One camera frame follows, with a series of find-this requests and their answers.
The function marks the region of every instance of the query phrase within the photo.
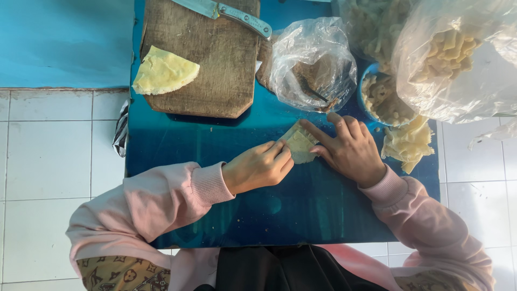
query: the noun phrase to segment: white tiled floor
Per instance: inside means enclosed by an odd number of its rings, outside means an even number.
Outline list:
[[[127,91],[0,90],[0,291],[82,290],[64,232],[78,205],[124,176],[111,141],[128,97]],[[439,124],[437,151],[442,204],[485,243],[496,290],[515,291],[517,140],[467,149],[472,137],[504,122]],[[399,242],[352,246],[390,267],[402,266],[413,251]]]

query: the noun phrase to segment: person's right hand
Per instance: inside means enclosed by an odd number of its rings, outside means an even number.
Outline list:
[[[294,161],[285,140],[257,145],[222,167],[226,187],[233,195],[282,181]]]
[[[386,166],[366,125],[352,116],[341,117],[334,112],[327,115],[327,121],[336,128],[335,138],[308,120],[300,121],[323,145],[316,145],[309,151],[323,157],[334,170],[356,181],[361,188],[370,188],[380,182],[386,174]]]

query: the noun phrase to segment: person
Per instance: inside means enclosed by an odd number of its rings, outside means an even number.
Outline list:
[[[82,204],[66,232],[70,261],[87,290],[493,290],[492,261],[463,220],[411,177],[383,164],[364,123],[330,113],[337,136],[302,126],[311,148],[355,180],[377,217],[416,249],[389,268],[346,244],[181,249],[165,255],[148,242],[191,224],[211,205],[278,184],[293,167],[285,140],[245,151],[229,163],[156,167]]]

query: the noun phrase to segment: blue table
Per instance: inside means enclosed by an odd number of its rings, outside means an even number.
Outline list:
[[[131,83],[140,65],[138,56],[144,0],[135,1],[133,29],[135,62]],[[329,3],[301,0],[262,0],[261,19],[274,30],[294,21],[331,16]],[[358,60],[359,72],[366,63]],[[277,100],[258,83],[254,102],[234,120],[192,117],[152,111],[142,95],[131,90],[127,175],[133,176],[156,166],[195,161],[209,166],[233,157],[257,144],[277,140],[300,118],[335,135],[325,115],[292,108]],[[380,151],[384,133],[373,129],[382,125],[364,116],[354,95],[341,115],[364,121]],[[436,131],[436,123],[429,122]],[[437,150],[436,137],[431,146]],[[402,175],[401,162],[385,163]],[[426,156],[411,174],[439,201],[438,154]],[[229,202],[214,205],[199,221],[169,232],[151,243],[156,248],[204,248],[244,245],[292,245],[349,242],[396,241],[391,231],[372,211],[370,201],[357,190],[356,183],[333,171],[326,162],[295,165],[277,186],[239,194]]]

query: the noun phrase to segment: steel knife handle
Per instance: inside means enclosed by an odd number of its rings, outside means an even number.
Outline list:
[[[244,13],[223,3],[219,3],[218,12],[219,16],[238,22],[265,40],[271,40],[271,26],[266,22],[258,19],[257,17]]]

